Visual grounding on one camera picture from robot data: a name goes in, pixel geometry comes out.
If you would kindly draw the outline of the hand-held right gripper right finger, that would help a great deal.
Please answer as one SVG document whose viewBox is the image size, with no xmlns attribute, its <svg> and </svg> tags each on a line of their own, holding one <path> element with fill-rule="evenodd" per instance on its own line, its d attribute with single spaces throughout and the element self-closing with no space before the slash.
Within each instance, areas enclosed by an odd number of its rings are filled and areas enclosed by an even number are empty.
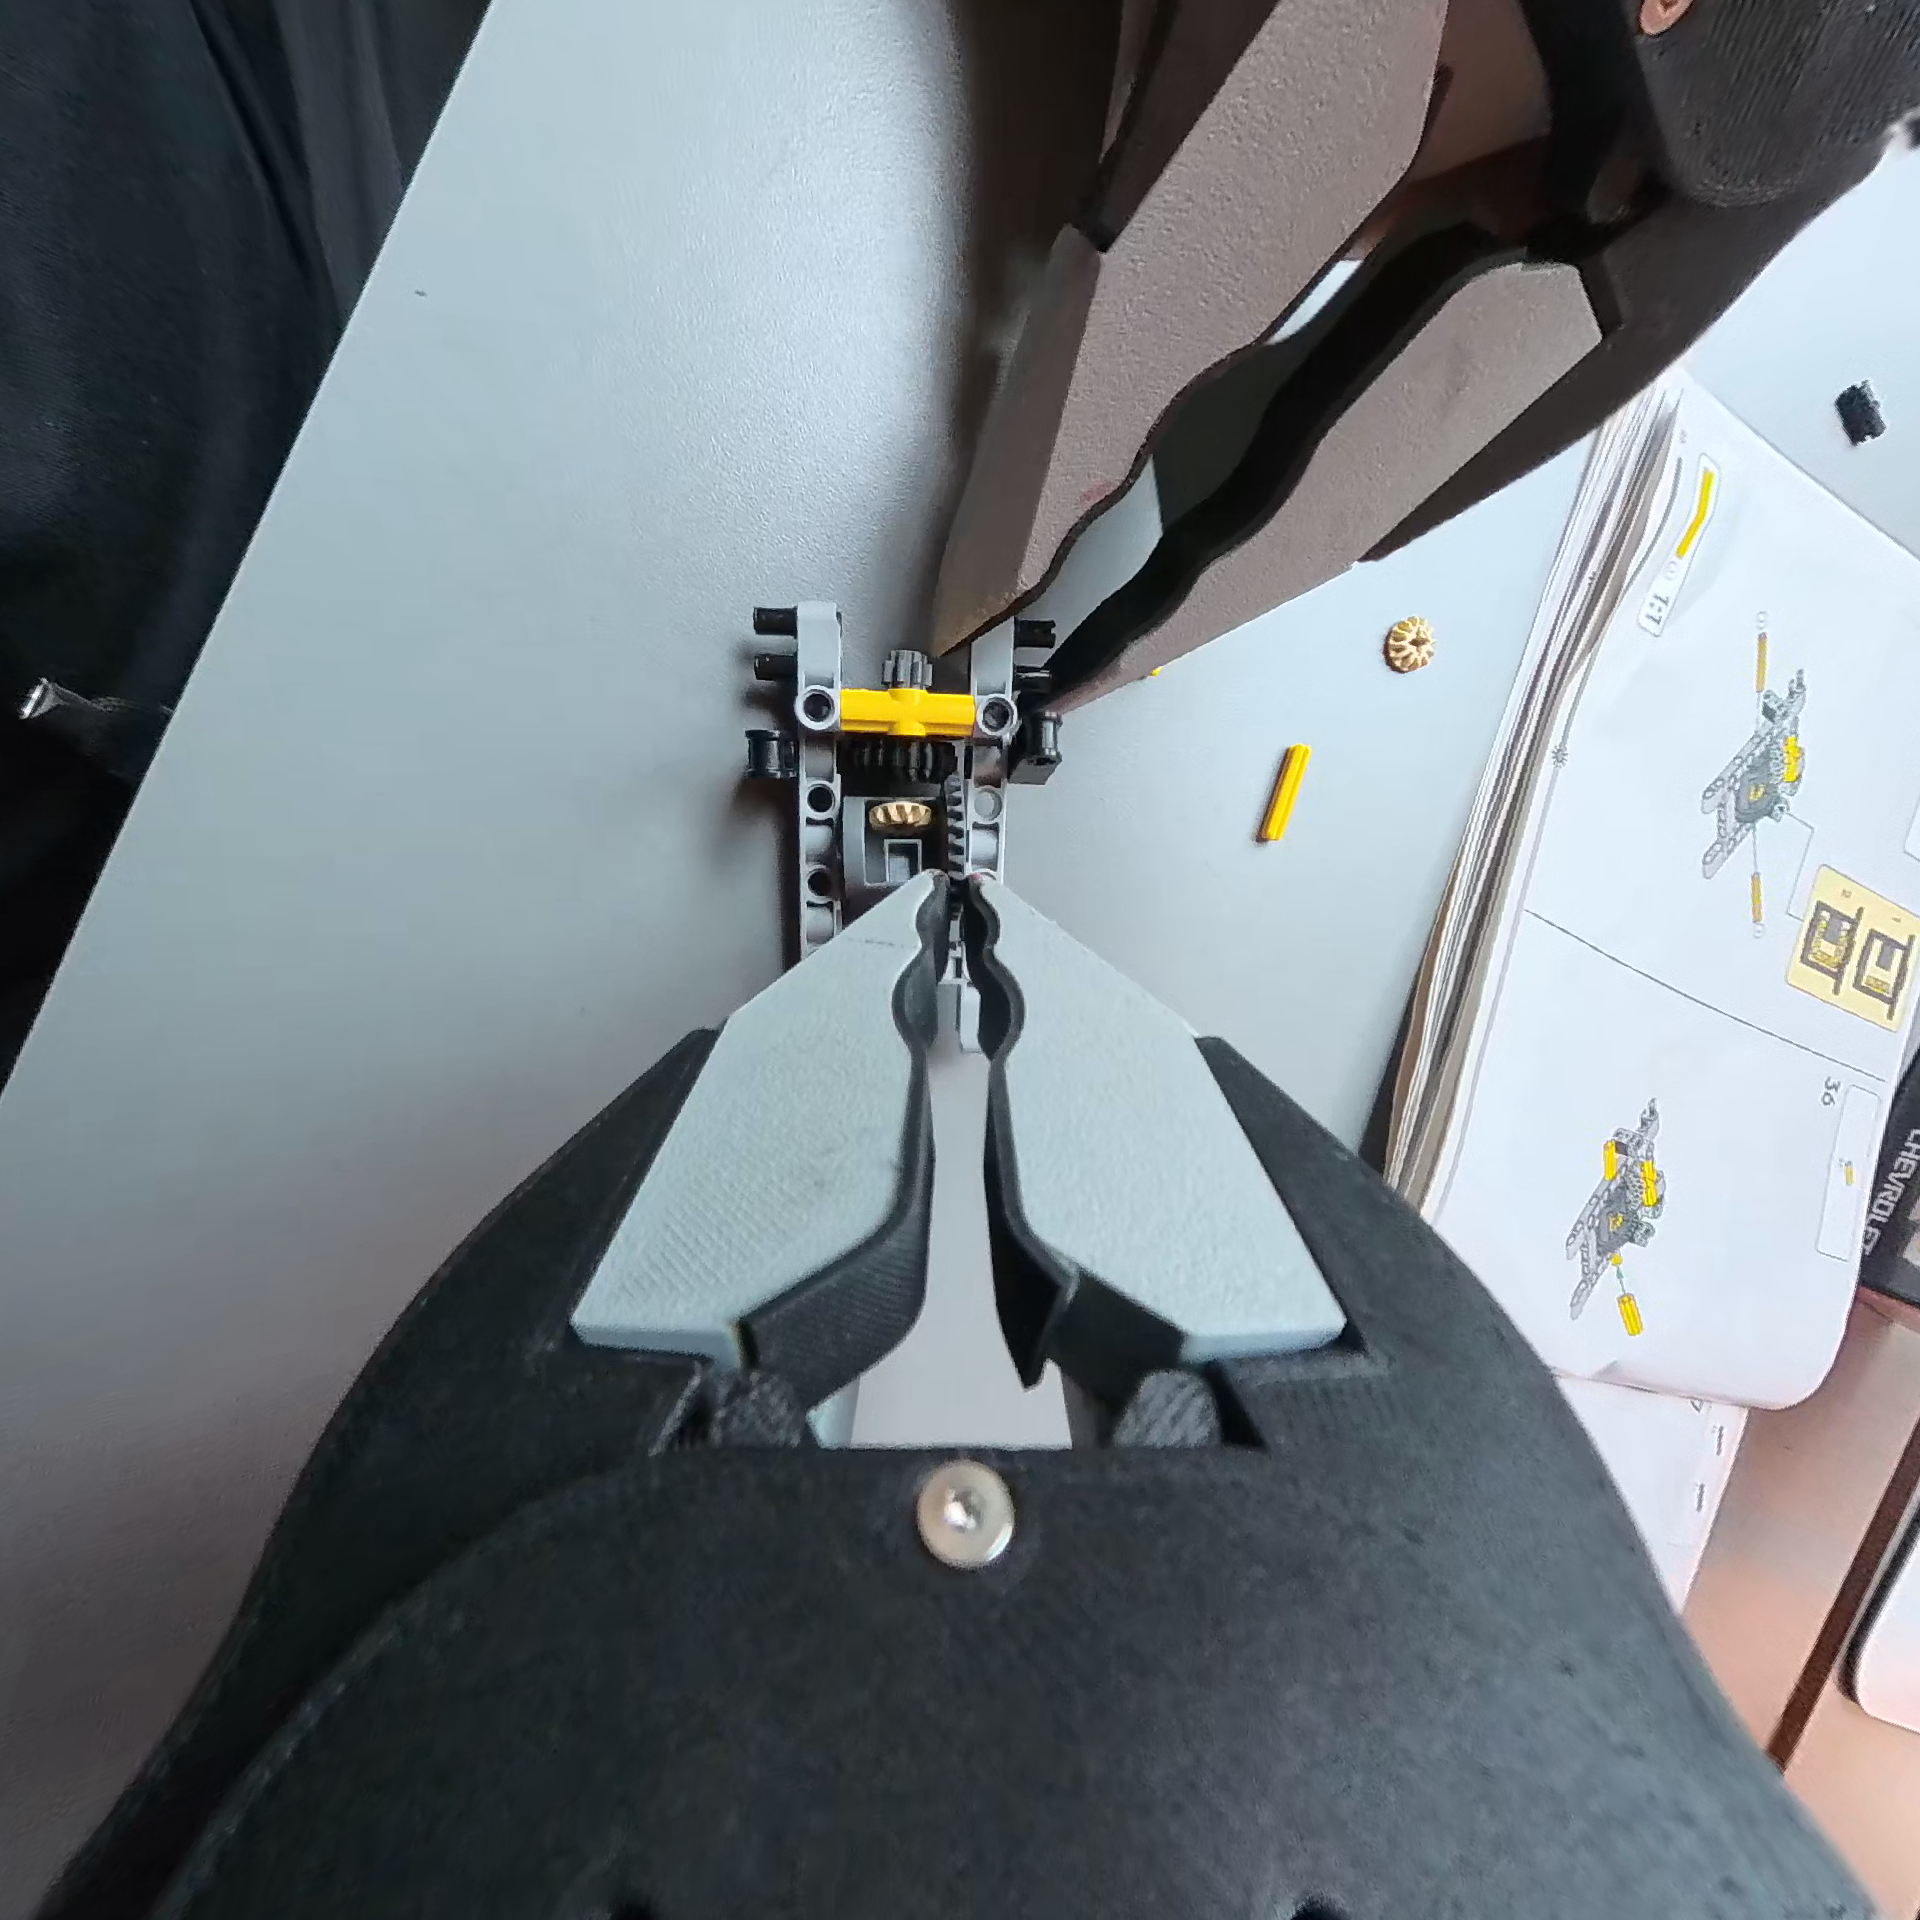
<svg viewBox="0 0 1920 1920">
<path fill-rule="evenodd" d="M 1338 1342 L 1347 1314 L 1203 1037 L 1014 897 L 967 884 L 998 1331 L 1117 1411 L 1152 1373 Z"/>
</svg>

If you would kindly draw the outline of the white dark-edged board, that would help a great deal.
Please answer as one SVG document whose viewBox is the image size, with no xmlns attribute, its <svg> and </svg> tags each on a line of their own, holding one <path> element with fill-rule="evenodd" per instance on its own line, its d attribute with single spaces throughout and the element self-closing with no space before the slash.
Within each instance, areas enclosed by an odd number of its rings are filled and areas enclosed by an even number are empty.
<svg viewBox="0 0 1920 1920">
<path fill-rule="evenodd" d="M 1767 1741 L 1783 1770 L 1829 1694 L 1916 1732 L 1916 1307 L 1859 1291 L 1834 1369 L 1794 1420 L 1792 1489 L 1811 1497 L 1814 1594 L 1827 1610 Z"/>
</svg>

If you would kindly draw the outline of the black badge reel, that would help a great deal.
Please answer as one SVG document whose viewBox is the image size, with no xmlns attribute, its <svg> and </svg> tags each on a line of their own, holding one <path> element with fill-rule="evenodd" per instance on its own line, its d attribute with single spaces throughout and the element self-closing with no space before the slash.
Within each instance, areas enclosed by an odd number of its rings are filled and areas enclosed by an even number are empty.
<svg viewBox="0 0 1920 1920">
<path fill-rule="evenodd" d="M 16 717 L 95 761 L 150 756 L 174 710 L 119 698 L 88 698 L 38 676 L 23 692 Z"/>
</svg>

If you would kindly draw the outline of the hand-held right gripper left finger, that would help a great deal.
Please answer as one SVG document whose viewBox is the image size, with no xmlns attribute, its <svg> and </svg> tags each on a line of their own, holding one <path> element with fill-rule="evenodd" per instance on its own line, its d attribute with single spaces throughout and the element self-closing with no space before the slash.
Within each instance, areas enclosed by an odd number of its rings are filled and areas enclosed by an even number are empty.
<svg viewBox="0 0 1920 1920">
<path fill-rule="evenodd" d="M 580 1342 L 827 1403 L 915 1325 L 949 877 L 920 876 L 717 1029 L 571 1314 Z"/>
</svg>

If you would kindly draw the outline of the person's dark clothing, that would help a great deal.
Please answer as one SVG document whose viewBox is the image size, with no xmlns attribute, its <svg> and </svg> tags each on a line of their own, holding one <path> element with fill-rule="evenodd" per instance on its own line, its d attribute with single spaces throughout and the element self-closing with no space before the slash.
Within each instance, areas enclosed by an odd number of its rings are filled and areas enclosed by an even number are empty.
<svg viewBox="0 0 1920 1920">
<path fill-rule="evenodd" d="M 175 710 L 485 14 L 2 5 L 2 1074 L 154 764 L 19 701 Z"/>
</svg>

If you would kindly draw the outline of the grey lego frame assembly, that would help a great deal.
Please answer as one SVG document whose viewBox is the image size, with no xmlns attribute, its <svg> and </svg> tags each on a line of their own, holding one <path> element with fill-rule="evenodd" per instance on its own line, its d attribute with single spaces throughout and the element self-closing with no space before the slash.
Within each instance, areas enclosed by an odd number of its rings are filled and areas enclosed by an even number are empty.
<svg viewBox="0 0 1920 1920">
<path fill-rule="evenodd" d="M 970 953 L 967 890 L 1005 870 L 1008 800 L 1014 784 L 1043 784 L 1060 764 L 1060 717 L 1048 706 L 1053 624 L 1012 614 L 967 650 L 962 685 L 939 684 L 938 662 L 896 646 L 875 685 L 846 673 L 844 617 L 832 603 L 760 606 L 754 678 L 787 698 L 784 726 L 754 726 L 748 779 L 781 784 L 796 827 L 796 942 L 799 986 L 774 987 L 742 1010 L 766 1035 L 804 1044 L 844 1034 L 830 989 L 877 986 L 864 952 L 839 945 L 898 894 L 939 876 L 949 882 L 950 934 L 935 968 L 939 1016 L 962 1049 L 995 1057 L 1010 1016 L 989 1002 Z M 926 870 L 874 892 L 847 876 L 847 805 L 869 796 L 967 784 L 967 874 Z"/>
</svg>

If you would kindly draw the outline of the lego instruction booklet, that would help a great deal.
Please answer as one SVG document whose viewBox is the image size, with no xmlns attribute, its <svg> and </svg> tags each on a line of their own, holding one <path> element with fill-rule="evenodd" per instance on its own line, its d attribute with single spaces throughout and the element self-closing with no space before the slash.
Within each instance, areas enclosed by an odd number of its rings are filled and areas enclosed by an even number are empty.
<svg viewBox="0 0 1920 1920">
<path fill-rule="evenodd" d="M 1916 1022 L 1916 555 L 1687 374 L 1606 424 L 1431 931 L 1384 1178 L 1674 1605 L 1856 1297 Z"/>
</svg>

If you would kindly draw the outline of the black lego set box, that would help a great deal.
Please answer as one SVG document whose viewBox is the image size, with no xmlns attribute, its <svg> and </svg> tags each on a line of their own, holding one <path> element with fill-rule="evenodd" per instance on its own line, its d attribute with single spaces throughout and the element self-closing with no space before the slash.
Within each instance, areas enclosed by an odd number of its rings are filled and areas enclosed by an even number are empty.
<svg viewBox="0 0 1920 1920">
<path fill-rule="evenodd" d="M 1862 1213 L 1859 1286 L 1918 1312 L 1918 1052 L 1888 1104 Z"/>
</svg>

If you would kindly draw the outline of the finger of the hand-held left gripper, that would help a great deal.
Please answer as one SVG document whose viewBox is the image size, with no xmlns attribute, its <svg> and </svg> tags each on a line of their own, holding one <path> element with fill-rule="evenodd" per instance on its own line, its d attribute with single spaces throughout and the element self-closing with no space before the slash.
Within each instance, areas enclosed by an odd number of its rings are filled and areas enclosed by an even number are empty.
<svg viewBox="0 0 1920 1920">
<path fill-rule="evenodd" d="M 1043 592 L 1175 402 L 1259 345 L 1403 181 L 1446 21 L 1445 3 L 1149 9 L 981 428 L 932 653 Z"/>
<path fill-rule="evenodd" d="M 1048 661 L 1091 705 L 1330 584 L 1597 345 L 1576 265 L 1522 246 L 1405 246 L 1302 333 L 1216 484 Z"/>
</svg>

